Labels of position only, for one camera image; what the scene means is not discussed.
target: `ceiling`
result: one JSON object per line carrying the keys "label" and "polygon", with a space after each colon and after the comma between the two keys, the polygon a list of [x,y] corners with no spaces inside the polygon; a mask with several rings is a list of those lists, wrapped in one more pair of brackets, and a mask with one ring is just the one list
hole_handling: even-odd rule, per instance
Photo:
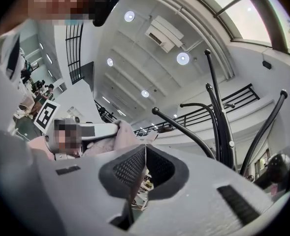
{"label": "ceiling", "polygon": [[[124,20],[127,11],[135,13],[132,22]],[[184,48],[197,44],[188,52],[190,62],[180,65],[176,57],[181,48],[174,47],[166,53],[152,39],[145,35],[151,21],[161,16],[169,21],[183,35]],[[168,115],[177,111],[180,102],[174,102],[172,95],[192,83],[202,83],[201,77],[209,73],[204,50],[209,49],[197,32],[175,12],[156,0],[120,0],[103,26],[103,35],[98,49],[94,77],[95,99],[114,112],[117,118],[123,118],[131,124],[150,125],[161,122],[151,114],[154,106],[164,101],[163,110]],[[112,67],[107,59],[114,60]],[[214,67],[222,74],[219,63],[213,57]],[[149,97],[141,95],[142,90],[149,92]],[[119,116],[117,109],[126,117]],[[147,114],[146,121],[140,116]]]}

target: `black strap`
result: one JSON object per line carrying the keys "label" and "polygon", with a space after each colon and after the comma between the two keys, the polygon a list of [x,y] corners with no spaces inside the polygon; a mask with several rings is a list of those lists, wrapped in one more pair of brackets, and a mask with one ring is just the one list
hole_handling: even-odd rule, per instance
{"label": "black strap", "polygon": [[12,79],[13,74],[15,73],[18,57],[19,57],[19,49],[20,49],[20,35],[15,43],[8,60],[6,73],[10,70],[10,79]]}

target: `black metal railing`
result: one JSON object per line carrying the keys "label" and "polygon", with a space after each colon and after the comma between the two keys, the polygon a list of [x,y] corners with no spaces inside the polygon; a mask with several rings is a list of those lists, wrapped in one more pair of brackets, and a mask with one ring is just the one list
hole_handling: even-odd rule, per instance
{"label": "black metal railing", "polygon": [[[227,109],[227,113],[233,112],[237,109],[240,109],[256,100],[259,100],[259,96],[253,91],[252,84],[245,86],[244,88],[232,93],[231,95],[222,99],[223,104],[229,103],[234,104],[234,108],[230,108],[228,106],[225,107]],[[213,105],[210,104],[208,107],[213,111]],[[207,110],[204,108],[199,108],[193,112],[190,112],[186,115],[174,118],[176,122],[179,124],[188,127],[198,123],[202,123],[208,120],[211,120],[211,117]],[[159,133],[164,133],[168,131],[172,131],[176,129],[173,126],[169,126],[168,122],[161,122],[156,124],[155,126],[149,126],[143,129],[138,129],[134,131],[136,136],[146,136],[150,131],[158,131]]]}
{"label": "black metal railing", "polygon": [[82,79],[80,63],[82,28],[82,22],[66,26],[67,62],[72,84],[75,84]]}
{"label": "black metal railing", "polygon": [[107,122],[107,123],[110,123],[110,122],[114,122],[115,120],[117,120],[117,118],[115,118],[109,111],[107,111],[105,108],[104,108],[104,111],[101,110],[102,106],[97,102],[95,101],[96,103],[96,106],[97,106],[97,110],[101,116],[101,119],[104,121],[104,122]]}

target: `air conditioner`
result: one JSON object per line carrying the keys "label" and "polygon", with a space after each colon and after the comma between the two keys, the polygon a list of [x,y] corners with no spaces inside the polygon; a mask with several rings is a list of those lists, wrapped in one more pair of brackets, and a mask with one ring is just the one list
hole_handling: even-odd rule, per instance
{"label": "air conditioner", "polygon": [[158,16],[151,22],[145,34],[155,41],[166,53],[174,47],[181,47],[184,35],[166,19]]}

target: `balcony railing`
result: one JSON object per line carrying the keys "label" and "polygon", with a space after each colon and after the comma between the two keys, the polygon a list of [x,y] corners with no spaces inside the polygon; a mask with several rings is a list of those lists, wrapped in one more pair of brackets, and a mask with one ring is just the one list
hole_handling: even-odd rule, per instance
{"label": "balcony railing", "polygon": [[114,122],[115,120],[117,120],[110,112],[108,112],[107,110],[105,110],[103,113],[100,112],[100,108],[102,108],[102,106],[96,102],[96,106],[97,106],[97,110],[101,116],[101,119],[104,121],[104,122],[107,122],[107,123],[111,123],[111,122]]}
{"label": "balcony railing", "polygon": [[[222,99],[223,104],[229,103],[234,104],[234,108],[225,107],[227,109],[227,113],[233,112],[237,109],[240,109],[254,101],[259,100],[258,95],[253,91],[252,84],[247,85],[246,87],[238,90],[237,92],[232,93],[231,95]],[[213,111],[212,104],[208,105],[210,109]],[[174,118],[179,124],[188,127],[195,124],[202,123],[204,121],[211,120],[209,113],[204,108],[199,108],[193,112],[190,112],[186,115]],[[146,136],[150,131],[154,130],[159,133],[169,132],[174,130],[175,128],[169,126],[168,122],[161,122],[154,126],[149,126],[143,129],[138,129],[134,131],[136,136]]]}

